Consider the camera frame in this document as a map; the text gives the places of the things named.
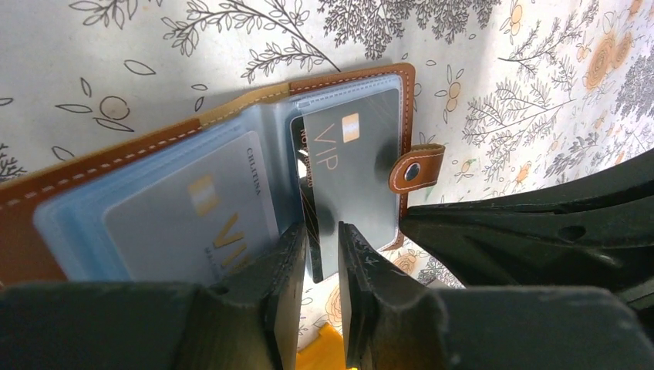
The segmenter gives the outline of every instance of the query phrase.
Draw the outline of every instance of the orange flower print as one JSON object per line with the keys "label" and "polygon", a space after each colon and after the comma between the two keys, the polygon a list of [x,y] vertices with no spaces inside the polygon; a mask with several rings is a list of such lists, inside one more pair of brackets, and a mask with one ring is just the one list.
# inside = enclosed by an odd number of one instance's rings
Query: orange flower print
{"label": "orange flower print", "polygon": [[620,67],[625,60],[627,60],[627,56],[629,55],[629,50],[632,48],[632,33],[627,32],[625,37],[620,40],[620,43],[615,47],[615,54],[613,55],[613,68],[618,68]]}
{"label": "orange flower print", "polygon": [[618,154],[618,158],[615,159],[615,164],[620,164],[622,162],[622,158],[625,157],[625,151],[623,150]]}
{"label": "orange flower print", "polygon": [[592,40],[593,39],[590,39],[590,41],[586,42],[586,34],[584,32],[584,39],[577,44],[577,62],[586,59],[588,54],[592,51],[590,48]]}
{"label": "orange flower print", "polygon": [[614,48],[615,35],[613,32],[610,32],[604,36],[598,47],[595,49],[595,52],[593,52],[588,71],[583,78],[586,89],[593,90],[602,83],[602,80],[608,71],[608,67],[613,60]]}
{"label": "orange flower print", "polygon": [[[473,159],[465,161],[464,164],[461,165],[461,171],[454,174],[454,177],[458,178],[457,183],[459,183],[464,177],[469,179],[472,176],[474,176],[472,173],[467,173],[467,172],[470,170],[470,165],[472,163],[474,163],[475,161],[477,161],[477,160],[473,158]],[[459,163],[458,160],[455,160],[455,161],[452,162],[452,164],[458,164],[458,163]]]}
{"label": "orange flower print", "polygon": [[405,253],[393,261],[393,264],[396,265],[404,274],[411,275],[413,269],[416,267],[416,252],[409,249],[409,253]]}
{"label": "orange flower print", "polygon": [[453,112],[458,105],[458,98],[461,94],[461,83],[458,82],[459,78],[464,74],[464,69],[459,69],[457,75],[454,76],[452,73],[452,66],[447,65],[447,83],[450,84],[450,87],[447,89],[437,91],[434,96],[437,98],[447,97],[447,103],[445,104],[445,109],[443,110],[443,121],[447,124],[448,112]]}
{"label": "orange flower print", "polygon": [[611,126],[606,130],[606,137],[611,136],[614,128],[615,128],[615,123],[611,123]]}
{"label": "orange flower print", "polygon": [[527,175],[529,175],[529,169],[531,168],[531,161],[526,162],[522,167],[520,168],[520,173],[518,173],[517,177],[515,178],[516,183],[522,183],[527,179]]}
{"label": "orange flower print", "polygon": [[343,325],[341,316],[341,288],[339,285],[334,287],[334,290],[327,298],[325,311],[329,319],[329,324],[334,328],[339,328]]}
{"label": "orange flower print", "polygon": [[513,45],[513,36],[516,36],[520,32],[520,26],[522,21],[522,5],[517,3],[517,0],[511,2],[511,14],[504,20],[500,31],[506,29],[504,34],[509,35],[509,42]]}
{"label": "orange flower print", "polygon": [[604,118],[606,117],[606,109],[604,109],[604,112],[600,115],[599,118],[595,120],[595,130],[599,130],[600,127],[604,124]]}
{"label": "orange flower print", "polygon": [[629,7],[629,19],[633,18],[633,16],[638,13],[640,5],[642,5],[642,0],[633,0],[632,5]]}
{"label": "orange flower print", "polygon": [[450,85],[450,88],[447,90],[447,95],[450,97],[447,100],[447,104],[445,105],[445,109],[447,109],[447,112],[453,112],[457,108],[457,97],[459,96],[459,93],[461,92],[461,84],[458,82],[452,83]]}
{"label": "orange flower print", "polygon": [[561,135],[563,135],[563,133],[559,133],[558,136],[552,134],[554,140],[552,141],[552,144],[550,144],[550,149],[548,150],[548,154],[554,152],[558,148],[558,140],[561,139]]}

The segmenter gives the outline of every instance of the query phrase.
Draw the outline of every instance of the gold vip lettering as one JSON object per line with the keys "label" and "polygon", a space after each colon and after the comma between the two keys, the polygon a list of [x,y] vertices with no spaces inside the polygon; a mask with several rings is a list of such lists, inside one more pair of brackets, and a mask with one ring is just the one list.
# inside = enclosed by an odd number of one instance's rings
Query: gold vip lettering
{"label": "gold vip lettering", "polygon": [[[230,234],[231,228],[236,224],[236,221],[238,221],[238,212],[235,212],[227,221],[227,223],[223,226],[221,232],[214,240],[214,248],[218,249],[218,248],[225,247],[245,237],[245,233],[242,231],[238,231],[233,234]],[[231,262],[234,261],[234,259],[236,259],[239,255],[241,255],[241,253],[243,253],[243,251],[245,251],[247,247],[248,245],[245,242],[239,245],[238,248],[236,248],[233,252],[231,252],[227,256],[227,258],[224,259],[224,261],[221,263],[221,266],[227,267]]]}
{"label": "gold vip lettering", "polygon": [[316,154],[315,156],[318,157],[320,160],[318,161],[317,164],[324,163],[327,166],[327,169],[329,170],[334,170],[336,166],[339,165],[339,156],[336,153],[333,153],[333,155],[324,157],[325,154],[334,152],[336,150],[336,140],[331,140],[328,139],[328,136],[334,136],[334,133],[332,131],[332,134],[329,134],[329,130],[331,130],[335,126],[334,123],[330,127],[327,127],[325,131],[322,131],[318,137],[316,137],[313,141],[315,143],[331,143],[334,144],[331,148],[327,150],[323,150],[322,152]]}

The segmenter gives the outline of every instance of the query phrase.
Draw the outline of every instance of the white stitching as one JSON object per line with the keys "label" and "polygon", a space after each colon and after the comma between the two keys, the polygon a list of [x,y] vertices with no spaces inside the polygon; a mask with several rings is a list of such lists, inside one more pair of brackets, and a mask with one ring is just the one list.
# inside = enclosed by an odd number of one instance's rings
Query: white stitching
{"label": "white stitching", "polygon": [[399,166],[397,167],[397,171],[395,172],[395,176],[393,176],[393,187],[397,190],[411,190],[411,189],[416,189],[418,187],[428,187],[429,185],[436,183],[436,181],[434,181],[433,183],[431,182],[419,183],[411,187],[397,187],[397,177],[399,175],[399,169],[403,168],[406,162],[409,162],[410,160],[419,160],[420,158],[430,158],[432,156],[443,156],[443,153],[430,154],[429,156],[408,156],[407,158],[405,158],[402,162],[399,163]]}
{"label": "white stitching", "polygon": [[[352,77],[352,78],[350,78],[350,79],[340,79],[340,80],[338,80],[338,81],[323,82],[323,83],[319,83],[319,84],[316,84],[316,85],[305,86],[305,87],[301,87],[301,88],[297,88],[297,89],[289,89],[289,90],[288,90],[288,93],[289,93],[289,92],[290,92],[290,93],[293,93],[293,92],[296,92],[296,91],[303,91],[303,90],[308,90],[308,89],[315,89],[315,88],[319,88],[319,87],[322,87],[322,86],[335,85],[335,84],[337,84],[337,83],[341,83],[341,82],[356,81],[356,80],[358,80],[358,79],[367,79],[367,78],[370,78],[370,77],[377,77],[377,76],[382,76],[382,75],[389,75],[389,74],[393,74],[393,73],[395,73],[395,74],[402,73],[402,74],[404,74],[404,75],[406,75],[406,76],[408,77],[408,73],[407,73],[406,71],[395,70],[395,71],[389,71],[389,72],[381,72],[381,73],[377,73],[377,74],[374,74],[374,75],[365,75],[365,76]],[[410,86],[409,86],[409,80],[408,80],[408,78],[407,78],[407,79],[406,79],[406,96],[409,95],[409,93],[408,93],[408,91],[409,91],[408,89],[409,89],[409,88],[410,88]],[[177,138],[180,138],[180,139],[181,139],[181,138],[185,137],[186,135],[191,135],[191,134],[197,132],[198,130],[201,130],[202,127],[204,127],[204,126],[208,126],[208,125],[211,125],[212,123],[216,123],[217,121],[220,121],[220,120],[222,120],[222,119],[224,119],[224,118],[226,118],[226,117],[229,117],[230,115],[232,115],[232,114],[234,114],[234,113],[236,113],[236,112],[242,110],[243,108],[245,108],[245,107],[247,107],[247,106],[250,106],[251,104],[254,104],[254,103],[256,103],[256,102],[259,102],[259,101],[261,101],[261,100],[263,100],[263,99],[271,98],[271,97],[273,97],[273,96],[279,96],[279,95],[284,94],[284,93],[286,93],[286,92],[276,92],[276,93],[274,93],[274,94],[270,94],[270,95],[267,95],[267,96],[262,96],[262,97],[260,97],[260,98],[254,99],[254,100],[250,101],[249,103],[245,103],[245,104],[239,106],[237,109],[234,109],[234,110],[228,112],[227,114],[224,114],[223,116],[220,116],[220,117],[218,117],[218,118],[216,118],[216,119],[213,119],[213,120],[211,120],[211,121],[209,121],[209,122],[207,122],[207,123],[201,123],[201,126],[198,127],[198,128],[196,128],[196,129],[191,129],[191,130],[187,131],[186,133],[182,133],[182,134],[180,134],[180,135],[177,135]],[[409,111],[408,111],[409,102],[406,101],[405,105],[406,105],[406,107],[405,107],[405,109],[404,109],[404,121],[405,121],[405,125],[404,125],[404,126],[405,126],[405,128],[404,128],[404,135],[405,135],[405,137],[406,137],[406,131],[408,130],[408,125],[407,125],[407,123],[408,123],[408,118],[409,118]],[[160,141],[159,143],[157,143],[157,145],[164,145],[164,144],[167,144],[168,142],[173,142],[173,141],[175,141],[175,140],[176,140],[175,137],[171,137],[171,138],[169,138],[169,139],[167,139],[167,140],[162,140],[162,141]],[[156,145],[150,145],[150,146],[149,146],[149,149],[150,149],[150,150],[155,149],[155,148],[157,148]],[[146,151],[147,151],[147,150],[145,150],[145,149],[141,149],[141,150],[137,151],[137,153],[138,153],[138,154],[143,154],[143,153],[145,153]],[[134,154],[128,154],[128,155],[125,156],[125,159],[129,159],[129,158],[131,158],[131,157],[133,157],[133,156],[134,156]],[[121,161],[122,161],[121,158],[116,158],[115,160],[113,160],[114,163],[119,163],[119,162],[121,162]],[[101,164],[101,165],[99,165],[99,166],[102,167],[102,168],[107,168],[107,167],[111,167],[111,164],[109,164],[109,163],[103,163],[103,164]],[[92,168],[92,169],[87,170],[86,172],[87,172],[87,173],[94,173],[94,172],[96,172],[96,171],[97,171],[96,168]],[[84,177],[84,174],[82,174],[82,173],[78,173],[78,174],[72,176],[73,179],[79,179],[79,178],[81,178],[81,177]],[[64,185],[64,184],[68,183],[69,181],[70,181],[69,179],[62,179],[62,180],[59,180],[59,181],[57,182],[57,184],[58,184],[58,185]],[[41,189],[41,192],[42,192],[42,193],[45,193],[45,192],[48,192],[48,191],[50,191],[50,190],[53,190],[54,188],[55,188],[55,187],[53,187],[52,185],[47,186],[47,187],[43,187],[43,188]],[[32,191],[32,192],[30,192],[30,193],[27,193],[24,197],[27,198],[27,199],[29,199],[29,198],[31,198],[31,197],[34,197],[35,195],[36,195],[36,192],[33,192],[33,191]],[[7,202],[7,205],[11,207],[11,206],[13,206],[13,205],[15,205],[15,204],[18,204],[18,203],[20,203],[20,200],[18,200],[18,199],[13,199],[13,200],[10,200],[9,202]]]}

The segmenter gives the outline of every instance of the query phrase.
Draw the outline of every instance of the black card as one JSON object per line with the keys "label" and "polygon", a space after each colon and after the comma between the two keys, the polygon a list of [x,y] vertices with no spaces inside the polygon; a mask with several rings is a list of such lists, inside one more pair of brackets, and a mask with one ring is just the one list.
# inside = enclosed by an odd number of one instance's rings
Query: black card
{"label": "black card", "polygon": [[399,97],[391,89],[291,121],[316,282],[338,271],[339,221],[355,224],[375,249],[397,237],[399,196],[388,179],[399,158]]}

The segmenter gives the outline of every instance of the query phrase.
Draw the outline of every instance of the card chip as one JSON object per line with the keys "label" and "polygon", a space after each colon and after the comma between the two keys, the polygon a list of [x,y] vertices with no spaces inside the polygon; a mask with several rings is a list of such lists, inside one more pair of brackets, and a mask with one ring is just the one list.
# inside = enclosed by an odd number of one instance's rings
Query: card chip
{"label": "card chip", "polygon": [[343,124],[343,142],[357,140],[359,138],[359,114],[353,113],[342,119]]}
{"label": "card chip", "polygon": [[220,203],[211,175],[201,177],[191,183],[188,186],[188,193],[195,207],[195,212],[200,217],[208,214],[210,210]]}

